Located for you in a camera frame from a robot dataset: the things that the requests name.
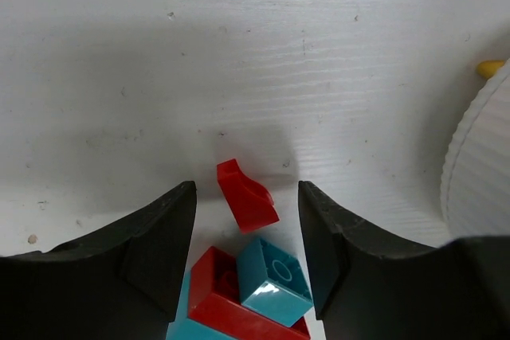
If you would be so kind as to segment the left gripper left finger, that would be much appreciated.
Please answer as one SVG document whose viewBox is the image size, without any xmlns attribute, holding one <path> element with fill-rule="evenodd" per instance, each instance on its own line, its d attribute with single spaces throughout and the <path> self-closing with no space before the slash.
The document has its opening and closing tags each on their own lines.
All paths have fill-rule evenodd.
<svg viewBox="0 0 510 340">
<path fill-rule="evenodd" d="M 175 320 L 197 206 L 182 182 L 49 252 L 1 260 L 4 339 L 163 339 Z"/>
</svg>

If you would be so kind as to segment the white divided round container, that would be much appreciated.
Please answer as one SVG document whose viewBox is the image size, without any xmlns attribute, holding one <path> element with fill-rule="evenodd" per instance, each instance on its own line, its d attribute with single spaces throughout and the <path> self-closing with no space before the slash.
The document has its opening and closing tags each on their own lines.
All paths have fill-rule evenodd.
<svg viewBox="0 0 510 340">
<path fill-rule="evenodd" d="M 457 125 L 440 202 L 453 237 L 509 234 L 509 61 L 486 80 Z"/>
</svg>

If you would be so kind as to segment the red sloped lego piece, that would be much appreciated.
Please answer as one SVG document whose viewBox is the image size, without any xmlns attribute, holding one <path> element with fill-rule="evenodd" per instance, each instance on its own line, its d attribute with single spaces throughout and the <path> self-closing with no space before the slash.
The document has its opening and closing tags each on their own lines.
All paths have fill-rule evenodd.
<svg viewBox="0 0 510 340">
<path fill-rule="evenodd" d="M 269 191 L 246 176 L 235 158 L 217 164 L 217 181 L 242 233 L 254 232 L 280 220 Z"/>
</svg>

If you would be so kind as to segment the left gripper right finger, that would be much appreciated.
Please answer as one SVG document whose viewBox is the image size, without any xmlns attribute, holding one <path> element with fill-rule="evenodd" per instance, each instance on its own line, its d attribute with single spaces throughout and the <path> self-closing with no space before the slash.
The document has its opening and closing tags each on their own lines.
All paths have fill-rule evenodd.
<svg viewBox="0 0 510 340">
<path fill-rule="evenodd" d="M 338 205 L 311 182 L 298 210 L 316 317 L 329 339 L 506 339 L 509 239 L 438 248 Z"/>
</svg>

